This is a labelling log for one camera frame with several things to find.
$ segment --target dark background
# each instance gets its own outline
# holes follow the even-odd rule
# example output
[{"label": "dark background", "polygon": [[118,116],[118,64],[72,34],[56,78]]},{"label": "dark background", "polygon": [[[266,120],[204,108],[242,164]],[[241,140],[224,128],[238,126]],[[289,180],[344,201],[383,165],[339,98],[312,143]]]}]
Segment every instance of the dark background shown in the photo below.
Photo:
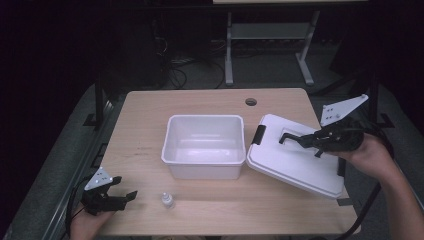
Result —
[{"label": "dark background", "polygon": [[[156,55],[155,31],[171,48],[199,54],[210,39],[225,38],[225,12],[167,12],[159,14],[165,25],[155,28],[157,13],[112,11],[107,4],[0,3],[1,235],[76,103],[97,78],[110,98],[131,89],[158,89],[165,63]],[[354,13],[330,9],[321,13],[314,41],[343,39],[332,70],[348,75],[366,66],[376,72],[423,133],[420,13],[418,5],[387,1]]]}]

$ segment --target black cable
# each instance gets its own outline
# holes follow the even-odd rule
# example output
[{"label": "black cable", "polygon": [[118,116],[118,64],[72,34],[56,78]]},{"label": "black cable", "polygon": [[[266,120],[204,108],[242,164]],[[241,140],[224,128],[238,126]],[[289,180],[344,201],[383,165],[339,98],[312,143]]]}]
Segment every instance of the black cable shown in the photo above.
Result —
[{"label": "black cable", "polygon": [[336,82],[328,85],[327,87],[324,87],[316,92],[310,92],[308,93],[308,96],[312,97],[312,96],[324,96],[330,92],[332,92],[333,90],[343,86],[344,84],[355,80],[356,78],[358,78],[361,74],[364,74],[366,72],[366,68],[361,67],[359,69],[357,69],[356,71],[354,71],[353,73],[337,80]]},{"label": "black cable", "polygon": [[193,64],[193,63],[196,63],[196,62],[198,62],[196,59],[188,59],[188,60],[186,60],[186,61],[184,61],[184,62],[180,62],[180,63],[173,63],[173,67],[171,67],[171,68],[180,68],[180,67],[184,67],[184,66],[186,66],[186,65],[189,65],[189,64]]},{"label": "black cable", "polygon": [[394,152],[393,145],[390,143],[389,138],[387,137],[386,133],[383,131],[383,129],[380,126],[378,126],[377,123],[374,123],[374,122],[371,122],[371,121],[365,121],[365,120],[356,120],[356,122],[358,122],[359,124],[361,124],[361,123],[368,124],[368,126],[370,126],[370,128],[365,127],[364,133],[367,133],[367,134],[370,134],[370,135],[373,135],[373,136],[379,138],[383,142],[383,145],[386,147],[390,156],[392,158],[394,158],[395,152]]},{"label": "black cable", "polygon": [[82,210],[85,210],[85,207],[81,208],[78,212],[76,212],[74,216],[72,216],[71,220],[73,220],[78,214],[80,214]]},{"label": "black cable", "polygon": [[69,196],[69,200],[68,200],[68,204],[67,204],[67,206],[66,206],[66,215],[65,215],[65,229],[66,229],[66,231],[65,231],[65,234],[68,234],[68,236],[70,237],[71,236],[71,222],[72,222],[72,219],[76,216],[76,215],[74,215],[74,216],[72,216],[72,208],[73,208],[73,205],[74,205],[74,201],[75,201],[75,196],[76,196],[76,194],[77,194],[77,192],[78,192],[78,189],[79,189],[79,187],[80,187],[80,185],[82,184],[82,183],[84,183],[85,181],[88,181],[88,180],[90,180],[92,177],[93,177],[94,175],[92,174],[92,175],[90,175],[90,176],[86,176],[86,177],[84,177],[80,182],[78,182],[77,183],[77,185],[72,189],[72,191],[71,191],[71,195]]},{"label": "black cable", "polygon": [[343,129],[337,129],[339,132],[364,132],[364,129],[362,128],[343,128]]},{"label": "black cable", "polygon": [[[183,87],[184,87],[184,85],[187,83],[187,74],[185,74],[185,72],[183,72],[183,71],[181,71],[181,70],[179,70],[179,69],[176,69],[176,68],[171,68],[170,69],[170,71],[171,71],[171,73],[172,73],[172,75],[173,75],[173,77],[169,77],[170,78],[170,80],[171,80],[171,83],[172,83],[172,85],[174,85],[174,87],[175,87],[175,89],[176,90],[180,90],[180,89],[182,89]],[[184,81],[183,81],[183,83],[181,84],[180,83],[180,81],[178,80],[178,77],[177,77],[177,75],[175,74],[175,71],[177,71],[177,72],[179,72],[179,73],[181,73],[183,76],[184,76]]]},{"label": "black cable", "polygon": [[66,231],[62,234],[62,236],[59,239],[62,240],[63,238],[65,238],[65,236],[66,236]]},{"label": "black cable", "polygon": [[209,61],[210,63],[214,64],[215,66],[217,66],[221,72],[222,72],[222,78],[221,81],[218,83],[218,85],[216,85],[216,87],[214,89],[218,89],[219,87],[221,87],[222,83],[225,82],[225,70],[223,67],[221,67],[221,65],[219,65],[218,63],[214,62],[214,61]]},{"label": "black cable", "polygon": [[367,215],[368,211],[370,210],[372,204],[374,203],[375,199],[377,198],[377,195],[380,192],[380,190],[381,190],[381,185],[380,183],[377,183],[374,186],[374,189],[372,190],[370,196],[367,199],[367,202],[365,203],[364,207],[361,210],[361,213],[359,214],[356,221],[353,223],[352,227],[349,230],[347,230],[345,233],[337,237],[335,240],[347,239],[356,231],[356,229],[358,229],[358,227],[361,225],[362,221],[364,220],[365,216]]},{"label": "black cable", "polygon": [[[235,54],[235,52],[238,50],[237,48],[234,47],[233,51],[233,57],[234,58],[253,58],[256,56],[260,56],[263,55],[266,51],[265,48],[263,48],[262,50],[259,50],[256,47],[252,47],[250,46],[248,43],[244,43],[245,47],[243,49],[241,49],[243,52],[241,54]],[[249,52],[249,49],[253,49],[253,53],[252,54],[247,54]]]}]

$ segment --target wooden table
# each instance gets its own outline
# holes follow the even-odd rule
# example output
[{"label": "wooden table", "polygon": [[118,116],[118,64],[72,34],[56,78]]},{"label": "wooden table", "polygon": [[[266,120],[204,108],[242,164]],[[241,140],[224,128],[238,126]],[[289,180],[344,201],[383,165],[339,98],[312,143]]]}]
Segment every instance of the wooden table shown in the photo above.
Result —
[{"label": "wooden table", "polygon": [[[247,98],[257,100],[248,106]],[[128,94],[102,166],[122,182],[109,193],[138,190],[105,235],[336,234],[353,224],[352,206],[300,190],[245,164],[237,180],[174,179],[161,160],[168,119],[175,114],[237,114],[248,149],[265,114],[319,128],[303,89],[142,91]],[[166,209],[163,192],[175,198]],[[348,198],[344,191],[342,198]]]}]

